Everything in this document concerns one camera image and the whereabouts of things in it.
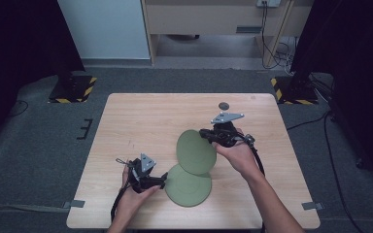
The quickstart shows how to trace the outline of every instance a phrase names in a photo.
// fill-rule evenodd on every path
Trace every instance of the gray carpet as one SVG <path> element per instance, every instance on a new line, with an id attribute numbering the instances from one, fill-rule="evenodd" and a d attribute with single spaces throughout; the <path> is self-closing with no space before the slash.
<path id="1" fill-rule="evenodd" d="M 56 77 L 25 86 L 0 129 L 0 204 L 61 207 L 74 198 L 108 95 L 116 92 L 274 93 L 270 79 L 284 72 L 239 70 L 88 69 L 98 78 L 87 102 L 49 104 Z M 318 105 L 280 105 L 287 127 L 317 119 Z M 85 118 L 93 118 L 86 140 Z M 373 232 L 373 171 L 355 166 L 356 156 L 336 122 L 327 135 L 345 203 L 356 224 Z M 291 129 L 290 139 L 313 200 L 324 204 L 322 225 L 310 232 L 357 232 L 337 190 L 325 142 L 323 120 Z M 67 214 L 0 211 L 0 232 L 79 232 L 66 226 Z"/>

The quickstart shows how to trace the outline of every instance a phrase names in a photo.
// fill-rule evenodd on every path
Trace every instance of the black cloth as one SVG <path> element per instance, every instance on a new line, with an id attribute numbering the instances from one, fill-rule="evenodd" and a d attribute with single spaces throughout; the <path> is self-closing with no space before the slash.
<path id="1" fill-rule="evenodd" d="M 0 125 L 25 84 L 84 71 L 55 0 L 0 0 Z"/>
<path id="2" fill-rule="evenodd" d="M 291 70 L 333 76 L 335 114 L 373 163 L 373 4 L 315 1 Z"/>

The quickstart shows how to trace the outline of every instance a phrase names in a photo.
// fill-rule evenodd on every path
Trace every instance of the wall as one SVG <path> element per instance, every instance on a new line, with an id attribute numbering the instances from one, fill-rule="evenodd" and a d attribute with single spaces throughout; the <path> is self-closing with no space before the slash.
<path id="1" fill-rule="evenodd" d="M 141 1 L 58 3 L 82 59 L 150 59 Z"/>

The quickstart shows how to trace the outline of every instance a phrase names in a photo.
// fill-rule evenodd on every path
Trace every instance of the green plate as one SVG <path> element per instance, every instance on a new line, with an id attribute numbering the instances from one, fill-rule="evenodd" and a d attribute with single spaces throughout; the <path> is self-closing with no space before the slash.
<path id="1" fill-rule="evenodd" d="M 169 170 L 165 183 L 168 197 L 183 207 L 197 206 L 205 201 L 210 195 L 212 187 L 209 173 L 192 175 L 186 172 L 180 164 Z"/>
<path id="2" fill-rule="evenodd" d="M 214 147 L 201 138 L 196 130 L 181 134 L 177 143 L 177 157 L 184 170 L 194 175 L 208 173 L 217 161 Z"/>

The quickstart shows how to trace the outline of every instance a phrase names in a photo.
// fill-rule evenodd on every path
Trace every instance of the table top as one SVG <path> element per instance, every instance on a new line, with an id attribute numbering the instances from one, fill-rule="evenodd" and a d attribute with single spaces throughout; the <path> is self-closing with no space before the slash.
<path id="1" fill-rule="evenodd" d="M 255 138 L 255 148 L 267 180 L 284 205 L 305 229 L 320 226 L 283 119 L 271 94 L 251 93 L 117 93 L 111 94 L 101 117 L 75 200 L 67 219 L 70 228 L 104 229 L 111 224 L 110 210 L 121 186 L 123 165 L 116 158 L 133 160 L 143 152 L 156 161 L 151 176 L 160 177 L 178 163 L 176 145 L 188 130 L 212 129 L 220 113 L 244 114 L 237 128 Z M 229 162 L 217 155 L 210 171 L 212 190 L 200 205 L 185 208 L 159 190 L 141 207 L 129 224 L 134 229 L 255 229 L 262 219 L 247 183 Z"/>

